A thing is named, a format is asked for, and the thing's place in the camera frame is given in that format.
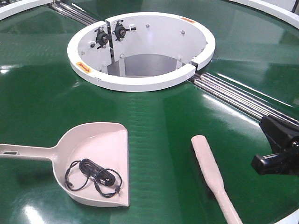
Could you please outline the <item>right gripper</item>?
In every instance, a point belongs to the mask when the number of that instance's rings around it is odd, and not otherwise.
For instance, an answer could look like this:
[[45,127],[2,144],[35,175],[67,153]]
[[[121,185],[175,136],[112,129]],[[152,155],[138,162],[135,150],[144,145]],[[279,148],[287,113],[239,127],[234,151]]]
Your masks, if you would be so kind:
[[299,126],[263,116],[259,123],[274,154],[256,154],[251,162],[259,175],[299,175]]

